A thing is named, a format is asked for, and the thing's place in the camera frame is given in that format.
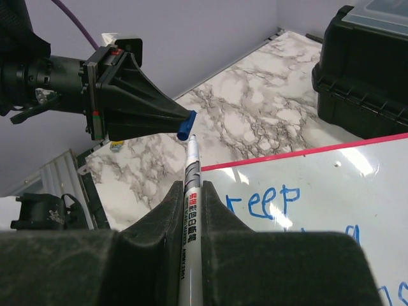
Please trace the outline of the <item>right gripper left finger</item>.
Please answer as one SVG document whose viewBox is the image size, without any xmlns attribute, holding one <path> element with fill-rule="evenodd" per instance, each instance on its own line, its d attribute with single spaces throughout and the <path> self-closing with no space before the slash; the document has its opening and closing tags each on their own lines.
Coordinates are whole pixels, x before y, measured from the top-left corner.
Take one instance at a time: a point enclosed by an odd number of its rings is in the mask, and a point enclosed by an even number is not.
<svg viewBox="0 0 408 306">
<path fill-rule="evenodd" d="M 176 305 L 183 183 L 123 231 L 1 235 L 2 305 Z"/>
</svg>

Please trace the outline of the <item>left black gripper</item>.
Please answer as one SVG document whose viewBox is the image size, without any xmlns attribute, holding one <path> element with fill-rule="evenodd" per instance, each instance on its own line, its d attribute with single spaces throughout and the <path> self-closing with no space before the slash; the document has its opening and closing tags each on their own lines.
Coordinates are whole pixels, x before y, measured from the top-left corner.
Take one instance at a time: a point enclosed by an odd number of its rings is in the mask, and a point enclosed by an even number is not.
<svg viewBox="0 0 408 306">
<path fill-rule="evenodd" d="M 123 141 L 177 133 L 188 110 L 161 92 L 143 73 L 132 53 L 99 47 L 81 63 L 81 95 L 94 141 Z"/>
</svg>

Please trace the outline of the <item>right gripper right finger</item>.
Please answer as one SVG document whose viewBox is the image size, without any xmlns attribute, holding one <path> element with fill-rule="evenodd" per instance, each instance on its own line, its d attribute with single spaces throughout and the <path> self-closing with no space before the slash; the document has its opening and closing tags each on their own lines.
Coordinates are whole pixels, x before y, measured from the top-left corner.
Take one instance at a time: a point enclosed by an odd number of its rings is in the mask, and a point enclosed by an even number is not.
<svg viewBox="0 0 408 306">
<path fill-rule="evenodd" d="M 336 232 L 256 232 L 202 189 L 205 305 L 380 305 L 361 247 Z"/>
</svg>

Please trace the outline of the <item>blue whiteboard marker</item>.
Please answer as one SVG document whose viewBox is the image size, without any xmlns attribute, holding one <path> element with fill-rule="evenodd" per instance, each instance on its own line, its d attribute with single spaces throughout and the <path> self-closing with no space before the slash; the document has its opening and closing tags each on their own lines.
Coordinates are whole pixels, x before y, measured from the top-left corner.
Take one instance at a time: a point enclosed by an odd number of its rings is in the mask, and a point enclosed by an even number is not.
<svg viewBox="0 0 408 306">
<path fill-rule="evenodd" d="M 203 305 L 201 265 L 201 163 L 198 141 L 187 144 L 184 178 L 184 211 L 178 291 L 179 305 Z"/>
</svg>

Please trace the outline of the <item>blue marker cap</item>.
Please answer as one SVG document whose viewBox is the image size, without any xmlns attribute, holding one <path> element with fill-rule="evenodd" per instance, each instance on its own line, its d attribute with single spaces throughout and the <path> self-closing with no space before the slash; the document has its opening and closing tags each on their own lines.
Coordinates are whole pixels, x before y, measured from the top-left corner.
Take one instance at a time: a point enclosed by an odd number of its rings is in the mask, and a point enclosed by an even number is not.
<svg viewBox="0 0 408 306">
<path fill-rule="evenodd" d="M 193 128 L 196 115 L 197 115 L 197 113 L 195 111 L 191 110 L 189 112 L 188 118 L 180 124 L 179 129 L 177 131 L 177 138 L 179 140 L 186 141 L 186 140 L 189 139 L 189 135 L 190 135 L 191 130 Z"/>
</svg>

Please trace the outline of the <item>pink framed whiteboard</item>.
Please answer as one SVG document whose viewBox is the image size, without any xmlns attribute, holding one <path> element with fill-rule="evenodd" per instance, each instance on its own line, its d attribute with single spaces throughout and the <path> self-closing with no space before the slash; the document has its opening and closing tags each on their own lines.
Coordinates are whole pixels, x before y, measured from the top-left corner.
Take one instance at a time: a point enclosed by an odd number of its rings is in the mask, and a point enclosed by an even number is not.
<svg viewBox="0 0 408 306">
<path fill-rule="evenodd" d="M 206 166 L 255 231 L 335 231 L 364 250 L 385 305 L 407 304 L 407 135 Z"/>
</svg>

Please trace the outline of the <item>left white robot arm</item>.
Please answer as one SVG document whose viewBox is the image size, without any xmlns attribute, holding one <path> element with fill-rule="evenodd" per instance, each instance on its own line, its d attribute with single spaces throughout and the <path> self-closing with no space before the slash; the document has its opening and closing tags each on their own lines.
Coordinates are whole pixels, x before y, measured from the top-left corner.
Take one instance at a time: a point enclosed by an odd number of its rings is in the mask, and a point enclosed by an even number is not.
<svg viewBox="0 0 408 306">
<path fill-rule="evenodd" d="M 32 29 L 24 1 L 1 2 L 1 115 L 13 124 L 47 111 L 81 113 L 93 140 L 159 133 L 189 138 L 196 113 L 142 72 L 143 42 L 117 36 L 86 60 L 54 56 Z"/>
</svg>

